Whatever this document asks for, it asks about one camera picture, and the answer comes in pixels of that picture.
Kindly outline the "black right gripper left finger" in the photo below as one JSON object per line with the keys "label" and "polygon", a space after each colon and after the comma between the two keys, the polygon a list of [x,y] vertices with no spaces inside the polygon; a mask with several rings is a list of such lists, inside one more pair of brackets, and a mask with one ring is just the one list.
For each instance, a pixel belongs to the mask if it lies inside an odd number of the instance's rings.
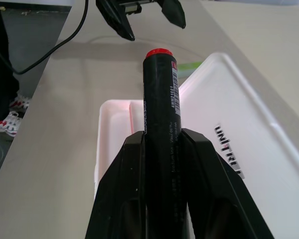
{"label": "black right gripper left finger", "polygon": [[125,139],[100,180],[85,239],[146,239],[142,131]]}

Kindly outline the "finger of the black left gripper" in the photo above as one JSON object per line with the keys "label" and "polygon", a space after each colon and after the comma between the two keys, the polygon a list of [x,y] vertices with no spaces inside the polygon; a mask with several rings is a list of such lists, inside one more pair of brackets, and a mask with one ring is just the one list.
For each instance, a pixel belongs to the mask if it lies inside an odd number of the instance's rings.
{"label": "finger of the black left gripper", "polygon": [[179,0],[157,0],[157,3],[170,23],[182,29],[186,27],[185,13]]}
{"label": "finger of the black left gripper", "polygon": [[122,38],[135,41],[135,36],[119,0],[95,0],[106,23]]}

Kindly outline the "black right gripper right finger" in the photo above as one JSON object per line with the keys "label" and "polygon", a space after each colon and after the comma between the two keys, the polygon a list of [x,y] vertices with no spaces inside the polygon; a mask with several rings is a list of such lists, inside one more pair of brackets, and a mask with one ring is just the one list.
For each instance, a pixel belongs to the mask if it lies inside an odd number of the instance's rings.
{"label": "black right gripper right finger", "polygon": [[209,139],[182,129],[180,159],[195,239],[274,239],[242,178]]}

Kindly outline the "black marker with red cap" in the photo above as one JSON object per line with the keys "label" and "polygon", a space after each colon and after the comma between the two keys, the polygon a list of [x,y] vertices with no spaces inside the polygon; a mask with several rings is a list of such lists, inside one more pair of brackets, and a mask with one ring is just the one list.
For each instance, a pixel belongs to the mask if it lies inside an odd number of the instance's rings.
{"label": "black marker with red cap", "polygon": [[156,48],[147,53],[143,87],[147,236],[187,239],[177,61],[169,50]]}

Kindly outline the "green marker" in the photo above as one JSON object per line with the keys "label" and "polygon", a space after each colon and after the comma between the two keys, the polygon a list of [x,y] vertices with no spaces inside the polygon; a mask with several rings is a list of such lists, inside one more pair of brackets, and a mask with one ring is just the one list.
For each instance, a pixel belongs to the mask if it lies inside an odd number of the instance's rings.
{"label": "green marker", "polygon": [[202,62],[178,64],[177,65],[178,77],[188,78],[201,64]]}

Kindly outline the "white and red sneaker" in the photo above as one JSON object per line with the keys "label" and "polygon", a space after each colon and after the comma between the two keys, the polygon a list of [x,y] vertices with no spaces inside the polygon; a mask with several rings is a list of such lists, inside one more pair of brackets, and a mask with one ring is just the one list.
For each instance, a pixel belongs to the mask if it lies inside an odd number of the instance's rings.
{"label": "white and red sneaker", "polygon": [[21,125],[22,118],[15,111],[9,112],[8,116],[0,120],[0,133],[6,133],[15,137]]}
{"label": "white and red sneaker", "polygon": [[9,105],[10,111],[17,113],[26,113],[31,102],[31,98],[18,94]]}

